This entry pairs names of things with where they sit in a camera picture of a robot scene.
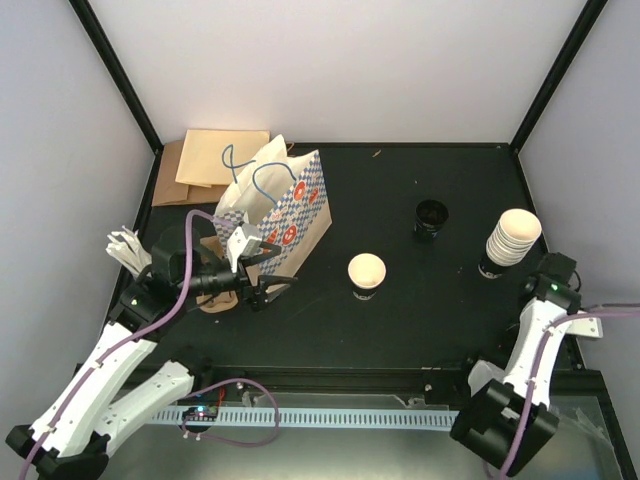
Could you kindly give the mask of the brown pulp cup carrier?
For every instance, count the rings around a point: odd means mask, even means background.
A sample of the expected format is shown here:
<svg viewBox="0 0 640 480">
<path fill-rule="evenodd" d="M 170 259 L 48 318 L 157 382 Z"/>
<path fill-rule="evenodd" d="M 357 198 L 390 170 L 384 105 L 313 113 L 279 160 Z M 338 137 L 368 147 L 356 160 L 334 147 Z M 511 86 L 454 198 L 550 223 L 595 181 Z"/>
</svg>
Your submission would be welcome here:
<svg viewBox="0 0 640 480">
<path fill-rule="evenodd" d="M 200 239 L 200 244 L 213 252 L 219 259 L 225 258 L 224 249 L 217 236 L 204 237 Z M 217 296 L 200 295 L 196 298 L 196 306 L 207 314 L 221 313 L 235 308 L 239 303 L 234 291 L 223 292 Z"/>
</svg>

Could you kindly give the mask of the blue checkered paper bag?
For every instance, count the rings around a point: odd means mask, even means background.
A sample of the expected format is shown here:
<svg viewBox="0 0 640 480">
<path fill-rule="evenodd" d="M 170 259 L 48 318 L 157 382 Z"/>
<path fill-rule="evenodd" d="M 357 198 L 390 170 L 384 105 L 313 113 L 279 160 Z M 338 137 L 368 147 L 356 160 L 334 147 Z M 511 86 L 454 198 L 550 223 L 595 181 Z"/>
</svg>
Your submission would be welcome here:
<svg viewBox="0 0 640 480">
<path fill-rule="evenodd" d="M 249 160 L 236 160 L 229 144 L 221 162 L 232 175 L 215 210 L 225 220 L 216 227 L 221 245 L 231 244 L 240 223 L 254 225 L 265 241 L 281 247 L 260 272 L 295 275 L 332 224 L 320 152 L 290 157 L 279 135 Z"/>
</svg>

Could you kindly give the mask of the black branded paper cup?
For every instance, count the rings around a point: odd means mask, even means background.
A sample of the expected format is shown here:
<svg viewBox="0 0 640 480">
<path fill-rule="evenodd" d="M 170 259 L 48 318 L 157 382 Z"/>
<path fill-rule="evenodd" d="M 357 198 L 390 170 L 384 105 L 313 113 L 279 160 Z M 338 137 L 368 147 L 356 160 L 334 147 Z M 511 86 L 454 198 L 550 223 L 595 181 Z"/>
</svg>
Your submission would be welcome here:
<svg viewBox="0 0 640 480">
<path fill-rule="evenodd" d="M 352 293 L 358 300 L 371 299 L 386 277 L 384 261 L 372 253 L 354 256 L 347 267 Z"/>
</svg>

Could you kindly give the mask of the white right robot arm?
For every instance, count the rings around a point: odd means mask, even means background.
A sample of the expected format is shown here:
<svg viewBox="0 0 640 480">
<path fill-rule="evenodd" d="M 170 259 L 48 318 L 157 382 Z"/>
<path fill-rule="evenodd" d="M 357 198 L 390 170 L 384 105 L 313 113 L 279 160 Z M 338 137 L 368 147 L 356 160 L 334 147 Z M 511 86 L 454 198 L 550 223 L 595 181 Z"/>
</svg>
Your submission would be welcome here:
<svg viewBox="0 0 640 480">
<path fill-rule="evenodd" d="M 559 419 L 550 412 L 551 377 L 566 335 L 600 338 L 602 323 L 580 310 L 570 286 L 577 262 L 548 253 L 523 288 L 519 331 L 505 368 L 485 360 L 454 379 L 467 402 L 451 437 L 497 469 L 500 479 L 517 475 L 554 436 Z"/>
</svg>

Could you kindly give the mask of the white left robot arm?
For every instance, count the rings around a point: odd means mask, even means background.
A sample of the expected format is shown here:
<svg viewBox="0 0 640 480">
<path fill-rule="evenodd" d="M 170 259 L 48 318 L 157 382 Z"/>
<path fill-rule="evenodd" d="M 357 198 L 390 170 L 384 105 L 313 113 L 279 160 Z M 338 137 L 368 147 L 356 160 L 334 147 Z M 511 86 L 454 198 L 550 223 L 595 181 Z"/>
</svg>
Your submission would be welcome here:
<svg viewBox="0 0 640 480">
<path fill-rule="evenodd" d="M 165 231 L 60 397 L 32 424 L 17 425 L 7 435 L 23 467 L 36 468 L 42 479 L 97 479 L 113 454 L 155 414 L 188 396 L 207 397 L 215 376 L 189 348 L 124 397 L 118 392 L 185 314 L 188 299 L 234 293 L 255 310 L 266 307 L 277 296 L 271 287 L 282 290 L 294 280 L 274 275 L 252 280 L 248 269 L 280 254 L 280 246 L 249 224 L 234 229 L 224 257 L 202 245 L 191 226 Z"/>
</svg>

